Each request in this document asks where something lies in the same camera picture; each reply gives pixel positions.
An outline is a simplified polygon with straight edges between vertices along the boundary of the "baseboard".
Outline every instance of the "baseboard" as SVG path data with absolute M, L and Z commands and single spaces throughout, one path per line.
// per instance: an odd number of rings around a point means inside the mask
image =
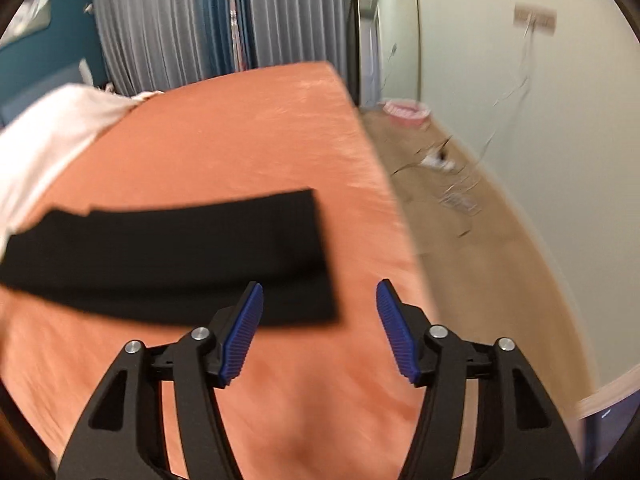
M 636 365 L 627 373 L 599 388 L 592 396 L 581 400 L 578 403 L 578 416 L 585 418 L 606 410 L 638 390 L 640 390 L 640 365 Z

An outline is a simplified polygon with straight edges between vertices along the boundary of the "black cloth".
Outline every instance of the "black cloth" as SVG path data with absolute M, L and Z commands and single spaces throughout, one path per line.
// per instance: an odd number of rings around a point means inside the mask
M 85 312 L 203 325 L 264 287 L 261 325 L 335 319 L 312 190 L 171 210 L 52 210 L 11 236 L 0 283 Z

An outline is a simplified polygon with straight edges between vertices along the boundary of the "white object on floor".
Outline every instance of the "white object on floor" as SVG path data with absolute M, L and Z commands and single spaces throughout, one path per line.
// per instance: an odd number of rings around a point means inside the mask
M 443 171 L 444 173 L 450 173 L 456 169 L 456 163 L 453 160 L 442 159 L 436 152 L 429 152 L 427 156 L 419 163 L 420 166 L 425 168 L 431 168 L 432 170 Z
M 67 84 L 12 121 L 0 134 L 0 261 L 15 233 L 56 177 L 109 126 L 141 102 L 85 85 Z
M 469 216 L 480 212 L 478 203 L 472 197 L 458 192 L 447 191 L 440 203 Z

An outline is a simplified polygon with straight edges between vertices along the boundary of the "orange bedsheet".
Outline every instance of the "orange bedsheet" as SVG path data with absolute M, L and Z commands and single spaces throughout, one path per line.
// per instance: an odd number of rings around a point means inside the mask
M 434 317 L 414 250 L 376 154 L 327 64 L 254 70 L 155 97 L 108 130 L 57 179 L 51 207 L 174 208 L 317 190 L 340 323 L 260 330 L 239 378 L 218 394 L 247 480 L 395 478 L 422 392 L 402 378 L 375 308 L 388 277 Z M 89 396 L 129 339 L 186 329 L 92 316 L 0 288 L 2 380 L 60 456 Z M 172 396 L 172 469 L 186 475 Z

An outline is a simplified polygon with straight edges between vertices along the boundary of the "pink basket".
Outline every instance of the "pink basket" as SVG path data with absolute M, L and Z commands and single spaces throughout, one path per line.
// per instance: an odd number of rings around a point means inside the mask
M 410 128 L 422 126 L 431 115 L 431 110 L 425 104 L 412 99 L 389 99 L 383 110 L 395 122 Z

